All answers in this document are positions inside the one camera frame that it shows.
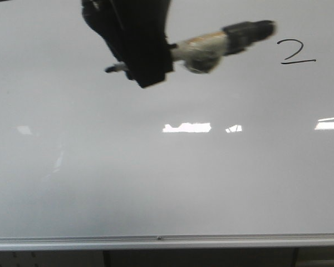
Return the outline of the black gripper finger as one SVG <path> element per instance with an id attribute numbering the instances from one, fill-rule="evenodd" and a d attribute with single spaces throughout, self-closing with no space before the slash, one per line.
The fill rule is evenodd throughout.
<path id="1" fill-rule="evenodd" d="M 173 70 L 165 25 L 170 1 L 106 1 L 118 40 L 113 44 L 118 63 L 105 72 L 124 71 L 142 87 L 165 80 Z"/>
<path id="2" fill-rule="evenodd" d="M 118 62 L 126 63 L 126 39 L 113 1 L 81 1 L 86 24 L 106 43 Z"/>

